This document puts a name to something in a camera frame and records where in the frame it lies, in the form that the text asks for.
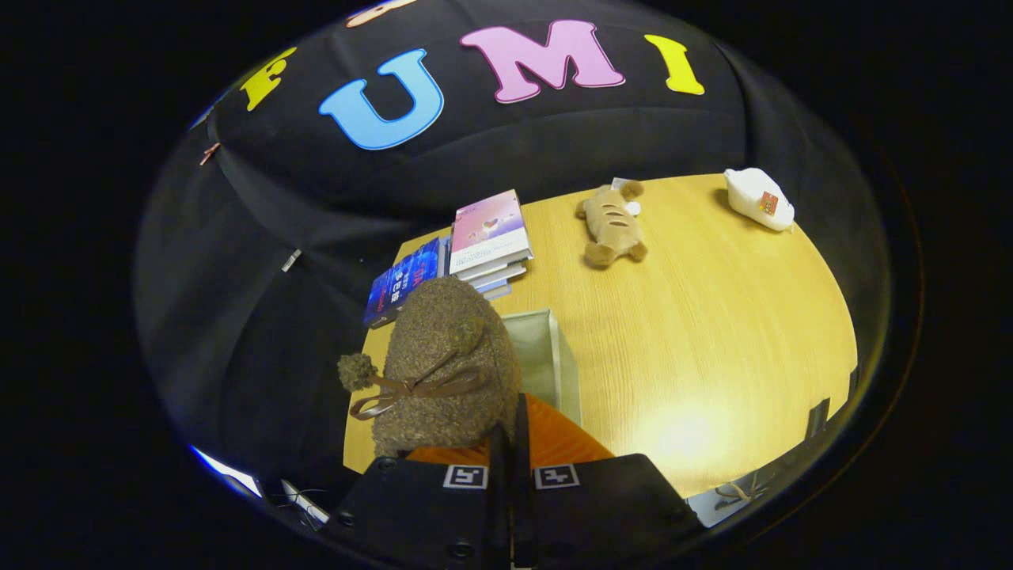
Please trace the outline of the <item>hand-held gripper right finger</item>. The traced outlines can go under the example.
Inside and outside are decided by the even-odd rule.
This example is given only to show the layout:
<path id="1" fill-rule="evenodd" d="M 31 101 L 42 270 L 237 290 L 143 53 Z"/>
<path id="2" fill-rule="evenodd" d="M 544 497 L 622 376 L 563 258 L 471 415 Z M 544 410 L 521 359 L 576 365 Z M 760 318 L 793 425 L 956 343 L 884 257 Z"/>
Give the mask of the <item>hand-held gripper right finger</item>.
<path id="1" fill-rule="evenodd" d="M 518 398 L 514 547 L 536 569 L 658 569 L 705 533 L 644 454 L 610 454 L 532 394 Z"/>

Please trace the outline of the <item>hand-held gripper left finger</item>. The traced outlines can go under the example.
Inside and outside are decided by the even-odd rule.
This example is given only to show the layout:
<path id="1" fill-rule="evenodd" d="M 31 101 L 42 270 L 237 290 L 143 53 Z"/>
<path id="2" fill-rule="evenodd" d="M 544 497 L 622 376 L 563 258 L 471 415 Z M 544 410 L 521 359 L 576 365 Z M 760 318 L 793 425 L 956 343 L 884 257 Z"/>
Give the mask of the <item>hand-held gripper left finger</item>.
<path id="1" fill-rule="evenodd" d="M 370 569 L 506 569 L 503 426 L 487 465 L 377 458 L 332 509 L 327 538 Z"/>

